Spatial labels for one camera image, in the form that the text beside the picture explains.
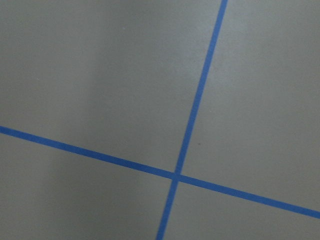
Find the brown paper table mat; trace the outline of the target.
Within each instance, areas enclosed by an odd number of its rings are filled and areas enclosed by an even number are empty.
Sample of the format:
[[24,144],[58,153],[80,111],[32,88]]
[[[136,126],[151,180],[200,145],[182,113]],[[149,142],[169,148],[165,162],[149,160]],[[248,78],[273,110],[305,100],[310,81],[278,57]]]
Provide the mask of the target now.
[[317,0],[3,0],[3,240],[317,240]]

